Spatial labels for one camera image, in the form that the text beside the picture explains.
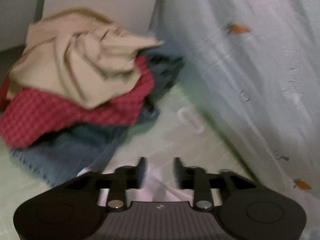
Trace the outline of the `light blue carrot-print quilt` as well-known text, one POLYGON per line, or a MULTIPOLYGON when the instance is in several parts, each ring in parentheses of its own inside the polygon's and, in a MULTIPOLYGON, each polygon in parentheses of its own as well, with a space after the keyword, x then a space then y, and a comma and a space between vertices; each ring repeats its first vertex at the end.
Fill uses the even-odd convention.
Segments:
POLYGON ((152 25, 252 172, 319 200, 319 0, 157 0, 152 25))

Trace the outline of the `white shirt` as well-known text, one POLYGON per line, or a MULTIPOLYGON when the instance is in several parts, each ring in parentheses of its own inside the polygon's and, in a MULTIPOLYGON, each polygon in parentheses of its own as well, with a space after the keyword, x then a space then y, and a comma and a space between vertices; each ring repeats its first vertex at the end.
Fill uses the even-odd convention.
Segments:
MULTIPOLYGON (((102 174, 113 173, 116 168, 121 166, 135 166, 136 163, 125 162, 121 165, 109 166, 104 169, 102 174)), ((93 171, 91 168, 83 168, 76 177, 79 177, 83 174, 86 174, 89 171, 93 171)), ((127 205, 132 201, 139 202, 180 202, 188 201, 192 203, 193 193, 191 190, 180 190, 177 186, 170 186, 163 181, 163 172, 161 168, 158 168, 154 165, 148 165, 146 172, 144 174, 142 188, 140 189, 131 189, 126 191, 127 205)), ((109 189, 100 190, 100 195, 98 199, 99 206, 106 206, 107 195, 109 189)))

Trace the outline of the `beige garment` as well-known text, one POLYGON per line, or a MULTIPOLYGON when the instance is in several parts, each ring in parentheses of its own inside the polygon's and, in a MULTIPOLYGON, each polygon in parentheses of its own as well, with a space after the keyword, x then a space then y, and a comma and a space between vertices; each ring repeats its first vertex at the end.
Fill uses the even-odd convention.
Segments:
POLYGON ((160 45, 94 11, 62 11, 29 25, 23 54, 9 70, 8 93, 13 98, 34 88, 92 109, 130 92, 142 74, 138 52, 160 45))

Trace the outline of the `blue denim jeans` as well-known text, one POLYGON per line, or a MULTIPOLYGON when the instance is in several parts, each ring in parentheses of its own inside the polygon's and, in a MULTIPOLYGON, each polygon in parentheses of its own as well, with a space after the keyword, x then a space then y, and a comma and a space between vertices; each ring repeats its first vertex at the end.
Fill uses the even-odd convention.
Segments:
MULTIPOLYGON (((160 111, 153 100, 163 96, 176 82, 184 66, 182 57, 160 48, 140 53, 155 79, 155 86, 142 104, 137 124, 155 121, 160 111)), ((83 169, 101 172, 125 139, 127 126, 76 124, 40 137, 26 149, 12 149, 10 155, 50 187, 75 178, 83 169)))

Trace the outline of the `green checked bed sheet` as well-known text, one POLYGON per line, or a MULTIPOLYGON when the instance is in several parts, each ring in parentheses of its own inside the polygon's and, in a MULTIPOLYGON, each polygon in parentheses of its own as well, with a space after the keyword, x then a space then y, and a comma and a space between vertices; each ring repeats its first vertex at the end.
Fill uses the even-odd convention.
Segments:
MULTIPOLYGON (((157 106, 159 118, 154 123, 130 128, 107 167, 137 163, 145 156, 148 165, 161 168, 166 184, 176 186, 172 161, 180 157, 186 165, 199 166, 210 173, 228 169, 251 178, 235 151, 200 117, 180 86, 172 87, 157 106)), ((16 208, 47 189, 44 181, 24 169, 11 157, 7 146, 1 144, 1 239, 18 239, 12 221, 16 208)))

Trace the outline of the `red knitted garment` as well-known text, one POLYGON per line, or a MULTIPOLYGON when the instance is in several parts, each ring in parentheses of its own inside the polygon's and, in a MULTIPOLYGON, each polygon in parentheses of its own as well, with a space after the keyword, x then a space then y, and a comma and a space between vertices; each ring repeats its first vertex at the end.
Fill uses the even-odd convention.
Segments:
POLYGON ((74 124, 135 124, 145 97, 155 85, 146 58, 137 57, 135 65, 141 73, 135 87, 94 109, 85 109, 67 99, 40 90, 21 89, 1 117, 2 139, 11 148, 26 148, 42 135, 74 124))

